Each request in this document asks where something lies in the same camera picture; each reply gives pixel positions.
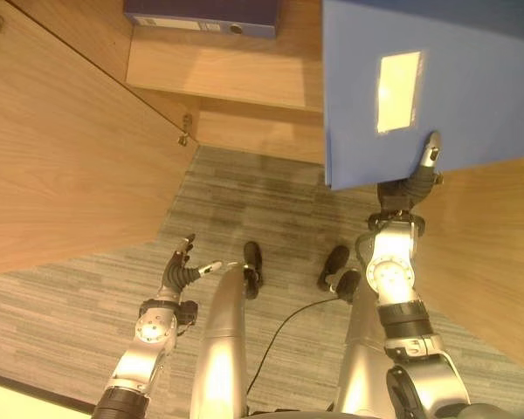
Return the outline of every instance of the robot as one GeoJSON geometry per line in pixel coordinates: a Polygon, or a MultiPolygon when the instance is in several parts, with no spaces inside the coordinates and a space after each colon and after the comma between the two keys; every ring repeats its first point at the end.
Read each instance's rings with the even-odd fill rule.
{"type": "MultiPolygon", "coordinates": [[[[318,286],[352,305],[338,389],[325,412],[281,411],[260,419],[512,419],[494,406],[471,404],[458,370],[429,321],[411,261],[424,220],[411,213],[438,182],[441,150],[431,133],[419,166],[407,178],[377,186],[381,212],[355,244],[361,270],[347,268],[348,249],[329,255],[318,286]],[[362,246],[372,244],[366,261],[362,246]]],[[[135,336],[108,380],[93,419],[142,419],[155,378],[175,347],[179,326],[194,324],[197,305],[184,287],[222,267],[187,268],[194,236],[186,237],[162,274],[157,294],[141,304],[135,336]]],[[[245,264],[231,266],[213,296],[198,355],[191,419],[238,419],[246,404],[245,299],[262,284],[259,247],[245,246],[245,264]]]]}

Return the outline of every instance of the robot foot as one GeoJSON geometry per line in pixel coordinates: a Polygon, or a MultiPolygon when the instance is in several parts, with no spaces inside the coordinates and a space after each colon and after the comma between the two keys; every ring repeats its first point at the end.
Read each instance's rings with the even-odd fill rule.
{"type": "Polygon", "coordinates": [[[246,299],[255,299],[259,295],[262,281],[262,252],[256,242],[248,242],[244,248],[246,299]]]}
{"type": "Polygon", "coordinates": [[[333,275],[343,268],[349,259],[349,249],[344,245],[335,246],[328,255],[321,275],[316,284],[322,291],[330,291],[330,284],[326,281],[328,275],[333,275]]]}

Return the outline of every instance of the white label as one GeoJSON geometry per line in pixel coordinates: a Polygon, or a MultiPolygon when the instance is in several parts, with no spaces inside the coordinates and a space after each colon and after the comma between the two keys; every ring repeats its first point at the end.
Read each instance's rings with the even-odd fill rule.
{"type": "Polygon", "coordinates": [[[135,17],[144,26],[161,26],[162,28],[192,29],[200,31],[200,25],[193,20],[167,19],[165,17],[135,17]]]}
{"type": "Polygon", "coordinates": [[[421,52],[381,58],[378,79],[376,131],[410,127],[415,119],[417,79],[421,52]]]}
{"type": "Polygon", "coordinates": [[[220,32],[221,26],[219,24],[206,24],[206,29],[212,32],[220,32]]]}

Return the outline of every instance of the blue binder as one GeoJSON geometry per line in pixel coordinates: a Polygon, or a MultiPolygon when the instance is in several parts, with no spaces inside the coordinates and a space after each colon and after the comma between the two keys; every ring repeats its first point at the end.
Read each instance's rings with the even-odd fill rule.
{"type": "Polygon", "coordinates": [[[406,177],[432,130],[440,170],[524,156],[524,0],[324,0],[323,37],[332,189],[406,177]]]}

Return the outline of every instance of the black cord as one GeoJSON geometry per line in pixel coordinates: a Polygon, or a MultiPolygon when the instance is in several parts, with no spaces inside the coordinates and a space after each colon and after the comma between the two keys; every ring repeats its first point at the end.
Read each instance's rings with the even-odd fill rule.
{"type": "Polygon", "coordinates": [[[256,381],[256,379],[259,377],[259,374],[260,374],[260,370],[262,369],[262,366],[264,365],[264,361],[265,361],[265,358],[266,356],[268,356],[268,353],[270,352],[270,349],[272,348],[272,345],[273,345],[273,342],[276,340],[276,338],[278,337],[278,334],[279,332],[281,331],[281,329],[283,328],[283,326],[286,325],[286,323],[292,319],[293,317],[295,317],[297,314],[299,314],[300,312],[302,312],[303,310],[307,309],[307,308],[310,308],[310,307],[313,307],[313,306],[317,306],[318,304],[323,304],[323,303],[327,303],[328,301],[336,301],[338,298],[334,298],[334,299],[323,299],[322,301],[316,301],[315,303],[311,303],[307,306],[304,306],[304,307],[301,307],[299,310],[293,312],[292,314],[289,315],[289,317],[287,317],[287,319],[283,320],[283,322],[281,323],[281,325],[279,325],[278,327],[278,330],[276,330],[276,332],[273,334],[273,337],[272,337],[272,340],[270,340],[270,344],[268,345],[268,348],[265,350],[264,352],[264,356],[262,357],[262,361],[260,361],[259,363],[259,369],[256,370],[256,374],[254,375],[254,377],[252,378],[252,381],[251,381],[251,384],[248,386],[248,389],[246,390],[246,394],[248,395],[250,392],[251,392],[251,388],[252,386],[254,385],[254,382],[256,381]]]}

